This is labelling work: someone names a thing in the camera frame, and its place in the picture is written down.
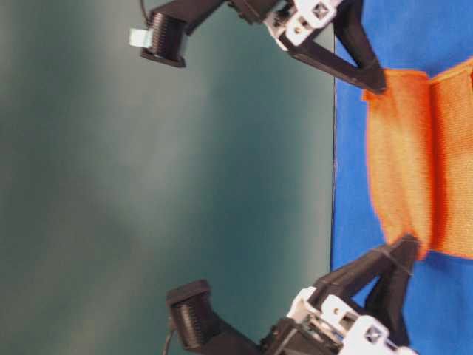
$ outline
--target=blue surface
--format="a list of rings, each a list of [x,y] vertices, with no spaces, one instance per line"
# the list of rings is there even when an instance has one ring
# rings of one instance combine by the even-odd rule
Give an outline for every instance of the blue surface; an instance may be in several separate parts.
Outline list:
[[[364,26],[381,65],[429,75],[473,55],[472,0],[365,0]],[[347,57],[338,45],[339,55]],[[332,267],[383,243],[368,195],[366,104],[337,82]],[[420,354],[473,352],[473,261],[431,253],[415,267],[404,313]]]

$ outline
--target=orange mesh fabric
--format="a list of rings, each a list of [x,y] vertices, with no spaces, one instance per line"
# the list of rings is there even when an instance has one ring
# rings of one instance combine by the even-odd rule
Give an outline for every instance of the orange mesh fabric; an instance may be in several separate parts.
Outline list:
[[[388,90],[368,101],[371,200],[389,243],[406,233],[432,249],[473,258],[473,60],[431,81],[386,70]]]

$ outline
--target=dark green surface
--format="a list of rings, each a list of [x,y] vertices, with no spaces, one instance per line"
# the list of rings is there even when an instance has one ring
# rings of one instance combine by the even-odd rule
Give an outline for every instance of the dark green surface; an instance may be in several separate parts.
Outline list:
[[[328,270],[332,78],[227,7],[187,70],[139,58],[140,24],[0,4],[0,354],[158,354],[166,290],[201,277],[258,339]]]

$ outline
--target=cable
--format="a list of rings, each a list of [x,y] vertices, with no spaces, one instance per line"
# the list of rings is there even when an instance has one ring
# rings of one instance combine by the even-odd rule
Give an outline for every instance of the cable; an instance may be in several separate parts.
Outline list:
[[[141,12],[143,13],[143,17],[145,18],[145,25],[149,25],[149,18],[146,14],[146,7],[145,7],[145,0],[140,0]]]
[[[169,333],[168,333],[168,336],[166,337],[166,341],[164,342],[163,352],[161,355],[168,355],[169,346],[171,344],[172,336],[174,335],[175,331],[176,331],[176,328],[174,327],[174,323],[172,321],[169,321]]]

